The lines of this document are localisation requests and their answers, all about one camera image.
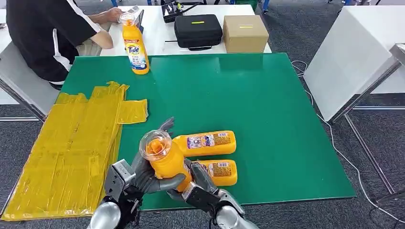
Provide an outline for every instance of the barcode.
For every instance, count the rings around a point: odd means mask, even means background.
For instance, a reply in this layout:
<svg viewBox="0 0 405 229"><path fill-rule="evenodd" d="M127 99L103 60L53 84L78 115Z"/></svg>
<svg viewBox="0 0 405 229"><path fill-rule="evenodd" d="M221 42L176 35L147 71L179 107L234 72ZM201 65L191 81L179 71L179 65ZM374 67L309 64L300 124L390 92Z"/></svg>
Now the barcode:
<svg viewBox="0 0 405 229"><path fill-rule="evenodd" d="M228 167L228 162L219 162L218 167Z"/></svg>

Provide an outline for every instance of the person's hand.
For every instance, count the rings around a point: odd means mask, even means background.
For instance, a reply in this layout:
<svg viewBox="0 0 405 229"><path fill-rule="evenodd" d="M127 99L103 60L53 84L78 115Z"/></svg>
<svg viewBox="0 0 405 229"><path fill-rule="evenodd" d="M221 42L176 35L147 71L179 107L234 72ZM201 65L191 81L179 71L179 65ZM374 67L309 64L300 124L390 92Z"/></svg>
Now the person's hand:
<svg viewBox="0 0 405 229"><path fill-rule="evenodd" d="M121 14L123 14L124 12L118 8L118 7L113 7L109 10L107 10L107 21L110 22L118 22L119 17L121 16Z"/></svg>

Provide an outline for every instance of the clear bottle cap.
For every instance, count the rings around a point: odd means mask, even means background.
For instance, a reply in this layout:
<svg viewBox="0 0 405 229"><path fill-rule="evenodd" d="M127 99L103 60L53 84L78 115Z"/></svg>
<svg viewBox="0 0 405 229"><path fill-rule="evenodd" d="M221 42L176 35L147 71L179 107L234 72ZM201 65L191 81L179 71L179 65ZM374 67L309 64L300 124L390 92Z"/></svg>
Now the clear bottle cap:
<svg viewBox="0 0 405 229"><path fill-rule="evenodd" d="M139 152L148 161L164 158L170 151L171 137L163 130L152 130L146 133L139 142Z"/></svg>
<svg viewBox="0 0 405 229"><path fill-rule="evenodd" d="M124 25L134 25L135 15L132 13L125 12L119 17L119 22Z"/></svg>

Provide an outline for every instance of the orange detergent bottle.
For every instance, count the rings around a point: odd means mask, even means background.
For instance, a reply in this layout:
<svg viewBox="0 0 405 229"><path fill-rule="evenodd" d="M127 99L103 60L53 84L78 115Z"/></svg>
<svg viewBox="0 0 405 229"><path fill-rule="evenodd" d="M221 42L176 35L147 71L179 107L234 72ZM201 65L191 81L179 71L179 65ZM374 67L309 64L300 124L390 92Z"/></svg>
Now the orange detergent bottle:
<svg viewBox="0 0 405 229"><path fill-rule="evenodd" d="M150 162L157 178L171 178L179 173L186 175L185 180L177 186L179 192L184 191L192 181L183 153L166 131L152 130L146 133L140 140L139 151Z"/></svg>
<svg viewBox="0 0 405 229"><path fill-rule="evenodd" d="M135 74L146 74L149 72L149 59L146 54L142 33L134 25L135 16L132 13L123 13L120 16L123 22L122 37L124 38L125 49Z"/></svg>
<svg viewBox="0 0 405 229"><path fill-rule="evenodd" d="M231 186L238 181L236 163L233 160L198 160L197 162L205 166L216 186Z"/></svg>
<svg viewBox="0 0 405 229"><path fill-rule="evenodd" d="M194 135L180 135L173 139L184 156L231 154L236 150L233 131L215 131Z"/></svg>

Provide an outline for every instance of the black shirt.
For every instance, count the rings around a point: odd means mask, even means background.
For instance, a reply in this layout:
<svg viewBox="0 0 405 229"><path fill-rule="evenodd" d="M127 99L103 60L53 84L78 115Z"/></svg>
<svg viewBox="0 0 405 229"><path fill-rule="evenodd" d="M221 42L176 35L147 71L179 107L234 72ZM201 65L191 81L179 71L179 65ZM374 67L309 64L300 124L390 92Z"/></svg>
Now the black shirt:
<svg viewBox="0 0 405 229"><path fill-rule="evenodd" d="M41 78L63 84L77 45L100 31L74 0L7 0L12 42Z"/></svg>

